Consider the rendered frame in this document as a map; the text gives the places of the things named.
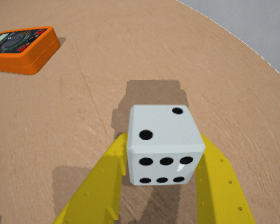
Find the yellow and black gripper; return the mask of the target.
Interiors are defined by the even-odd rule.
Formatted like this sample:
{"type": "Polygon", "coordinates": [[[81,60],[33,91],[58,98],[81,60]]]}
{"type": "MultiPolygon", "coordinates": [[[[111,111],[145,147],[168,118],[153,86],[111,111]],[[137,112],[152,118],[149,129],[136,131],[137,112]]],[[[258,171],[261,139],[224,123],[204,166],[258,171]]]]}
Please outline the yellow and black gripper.
{"type": "MultiPolygon", "coordinates": [[[[197,224],[256,224],[229,160],[202,133],[195,169],[197,224]]],[[[114,224],[119,219],[128,133],[109,146],[52,224],[114,224]]]]}

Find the white die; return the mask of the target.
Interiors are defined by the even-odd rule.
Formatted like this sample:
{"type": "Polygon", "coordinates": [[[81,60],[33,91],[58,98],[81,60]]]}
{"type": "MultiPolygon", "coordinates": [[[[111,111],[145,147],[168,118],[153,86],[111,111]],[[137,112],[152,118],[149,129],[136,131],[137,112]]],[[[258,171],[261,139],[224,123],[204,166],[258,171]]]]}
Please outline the white die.
{"type": "Polygon", "coordinates": [[[134,105],[127,157],[133,185],[187,184],[206,146],[186,105],[134,105]]]}

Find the orange digital multimeter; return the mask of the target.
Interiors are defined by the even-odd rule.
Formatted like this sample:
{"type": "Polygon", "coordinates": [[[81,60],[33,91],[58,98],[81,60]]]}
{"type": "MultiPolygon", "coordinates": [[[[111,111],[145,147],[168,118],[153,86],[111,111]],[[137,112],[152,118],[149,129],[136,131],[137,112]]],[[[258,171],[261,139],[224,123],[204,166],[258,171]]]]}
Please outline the orange digital multimeter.
{"type": "Polygon", "coordinates": [[[60,46],[52,26],[3,31],[0,33],[0,71],[34,75],[60,46]]]}

